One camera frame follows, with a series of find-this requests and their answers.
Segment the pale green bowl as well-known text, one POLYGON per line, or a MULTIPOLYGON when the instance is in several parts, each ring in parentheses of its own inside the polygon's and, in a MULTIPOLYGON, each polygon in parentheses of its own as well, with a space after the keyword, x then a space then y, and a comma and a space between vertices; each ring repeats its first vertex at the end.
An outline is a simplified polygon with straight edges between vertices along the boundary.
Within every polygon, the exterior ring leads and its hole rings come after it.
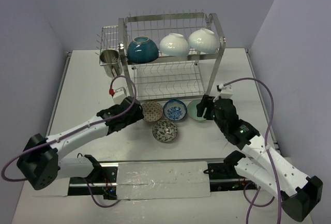
POLYGON ((188 107, 187 107, 187 111, 188 111, 188 115, 190 118, 192 118, 195 121, 198 122, 203 122, 206 119, 204 117, 198 117, 197 116, 197 105, 200 103, 201 101, 196 99, 193 100, 192 102, 189 103, 188 107))

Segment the geometric patterned bowl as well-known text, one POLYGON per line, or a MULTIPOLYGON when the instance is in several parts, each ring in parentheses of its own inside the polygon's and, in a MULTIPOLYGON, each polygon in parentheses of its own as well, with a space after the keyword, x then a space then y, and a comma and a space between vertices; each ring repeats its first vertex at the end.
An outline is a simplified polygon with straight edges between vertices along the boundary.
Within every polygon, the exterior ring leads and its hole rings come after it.
POLYGON ((156 122, 162 118, 163 115, 163 107, 156 101, 147 101, 142 104, 142 110, 144 121, 147 122, 156 122))

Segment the blue patterned bowl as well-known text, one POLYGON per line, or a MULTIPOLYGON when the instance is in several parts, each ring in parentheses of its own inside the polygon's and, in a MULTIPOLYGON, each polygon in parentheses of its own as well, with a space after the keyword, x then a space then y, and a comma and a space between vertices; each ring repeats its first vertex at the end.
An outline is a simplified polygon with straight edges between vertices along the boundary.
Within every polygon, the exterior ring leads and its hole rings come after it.
POLYGON ((163 106, 164 116, 171 121, 181 121, 187 115, 187 106, 178 99, 171 99, 163 106))

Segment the floral patterned dark bowl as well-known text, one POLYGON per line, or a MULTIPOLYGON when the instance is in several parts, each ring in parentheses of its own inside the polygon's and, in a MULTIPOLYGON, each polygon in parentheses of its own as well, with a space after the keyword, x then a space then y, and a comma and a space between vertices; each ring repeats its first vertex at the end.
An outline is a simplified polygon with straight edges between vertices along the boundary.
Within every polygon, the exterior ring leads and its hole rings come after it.
POLYGON ((174 141, 178 134, 178 127, 170 120, 159 120, 152 127, 153 137, 161 143, 174 141))

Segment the white bowl dark rim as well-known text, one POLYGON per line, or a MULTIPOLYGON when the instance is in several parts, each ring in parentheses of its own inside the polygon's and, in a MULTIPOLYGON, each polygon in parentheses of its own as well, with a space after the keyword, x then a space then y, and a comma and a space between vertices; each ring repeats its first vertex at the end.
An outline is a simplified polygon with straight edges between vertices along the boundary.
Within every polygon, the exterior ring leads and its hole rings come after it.
POLYGON ((213 31, 201 28, 189 36, 188 43, 197 51, 213 54, 219 48, 220 41, 213 31))

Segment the white bowl top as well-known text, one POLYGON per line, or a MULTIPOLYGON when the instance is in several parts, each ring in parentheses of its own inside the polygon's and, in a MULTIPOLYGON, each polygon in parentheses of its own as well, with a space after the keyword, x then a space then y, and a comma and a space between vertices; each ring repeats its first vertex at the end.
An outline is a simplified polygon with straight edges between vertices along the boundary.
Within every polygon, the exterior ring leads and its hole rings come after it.
POLYGON ((184 57, 189 54, 189 44, 185 37, 178 33, 169 33, 159 44, 162 54, 175 57, 184 57))

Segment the teal bowl tan interior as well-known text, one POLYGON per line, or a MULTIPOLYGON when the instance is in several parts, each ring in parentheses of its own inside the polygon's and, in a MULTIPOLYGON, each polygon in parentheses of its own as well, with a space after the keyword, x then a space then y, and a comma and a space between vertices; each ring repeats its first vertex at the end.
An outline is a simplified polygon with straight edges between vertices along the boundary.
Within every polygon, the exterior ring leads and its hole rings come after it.
POLYGON ((159 56, 157 45, 147 36, 134 38, 127 48, 127 58, 135 64, 151 63, 159 56))

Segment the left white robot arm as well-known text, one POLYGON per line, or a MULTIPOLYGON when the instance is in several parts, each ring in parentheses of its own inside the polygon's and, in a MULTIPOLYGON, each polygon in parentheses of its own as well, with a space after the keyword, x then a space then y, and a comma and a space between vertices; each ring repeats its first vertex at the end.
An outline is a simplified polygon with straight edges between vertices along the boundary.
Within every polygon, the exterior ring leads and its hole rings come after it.
POLYGON ((35 190, 62 178, 82 177, 89 183, 105 172, 92 155, 69 158, 68 154, 90 141, 118 132, 143 119, 141 104, 126 97, 120 104, 99 111, 87 122, 57 135, 32 136, 17 161, 17 167, 35 190))

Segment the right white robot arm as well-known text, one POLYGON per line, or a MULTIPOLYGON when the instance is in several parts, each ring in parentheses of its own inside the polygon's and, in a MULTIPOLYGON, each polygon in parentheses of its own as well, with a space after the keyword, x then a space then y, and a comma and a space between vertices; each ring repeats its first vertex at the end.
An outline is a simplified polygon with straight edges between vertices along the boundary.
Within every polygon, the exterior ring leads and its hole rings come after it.
POLYGON ((245 177, 281 202, 293 220, 302 222, 321 201, 323 183, 282 157, 250 123, 239 118, 232 99, 204 95, 197 116, 213 120, 226 140, 237 147, 224 159, 230 178, 245 177))

